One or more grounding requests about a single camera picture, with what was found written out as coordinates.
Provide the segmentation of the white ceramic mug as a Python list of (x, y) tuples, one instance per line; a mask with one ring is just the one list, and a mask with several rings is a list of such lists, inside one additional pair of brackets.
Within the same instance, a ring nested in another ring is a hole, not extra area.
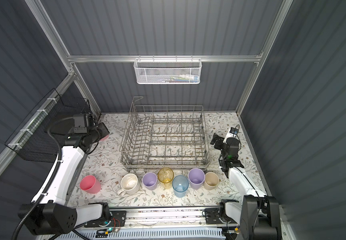
[(118, 195), (122, 197), (125, 194), (136, 194), (139, 191), (140, 186), (140, 180), (135, 174), (127, 174), (121, 180), (121, 189), (119, 190)]

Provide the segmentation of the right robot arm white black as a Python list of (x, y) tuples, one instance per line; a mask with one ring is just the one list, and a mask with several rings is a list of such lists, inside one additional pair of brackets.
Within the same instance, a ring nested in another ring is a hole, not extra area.
[(220, 151), (219, 168), (239, 191), (242, 202), (222, 200), (219, 217), (238, 224), (237, 240), (281, 240), (282, 229), (279, 203), (267, 195), (248, 176), (239, 160), (242, 142), (240, 125), (231, 127), (225, 137), (213, 134), (210, 144)]

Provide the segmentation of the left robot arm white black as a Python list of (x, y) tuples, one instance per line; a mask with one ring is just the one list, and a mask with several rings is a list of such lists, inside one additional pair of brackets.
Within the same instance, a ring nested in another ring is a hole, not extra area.
[[(74, 126), (61, 144), (55, 137), (54, 126), (72, 120)], [(57, 145), (57, 157), (42, 187), (32, 202), (20, 207), (20, 222), (12, 239), (16, 240), (23, 226), (34, 236), (50, 235), (55, 238), (76, 232), (89, 222), (108, 226), (111, 213), (108, 204), (89, 204), (85, 207), (70, 208), (68, 191), (76, 182), (87, 156), (92, 153), (91, 146), (109, 134), (103, 123), (98, 123), (92, 114), (77, 114), (57, 119), (49, 124), (47, 134)]]

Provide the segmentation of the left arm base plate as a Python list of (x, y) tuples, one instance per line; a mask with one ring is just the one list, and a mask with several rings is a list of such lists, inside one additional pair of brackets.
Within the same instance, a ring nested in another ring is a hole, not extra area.
[(125, 226), (126, 211), (110, 211), (108, 217), (104, 214), (97, 220), (85, 223), (85, 228), (122, 228)]

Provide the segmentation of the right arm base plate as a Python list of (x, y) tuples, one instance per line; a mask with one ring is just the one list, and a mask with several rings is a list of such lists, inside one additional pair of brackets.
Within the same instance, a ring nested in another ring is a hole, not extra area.
[(202, 216), (208, 225), (237, 224), (232, 218), (220, 214), (218, 208), (207, 208), (202, 211)]

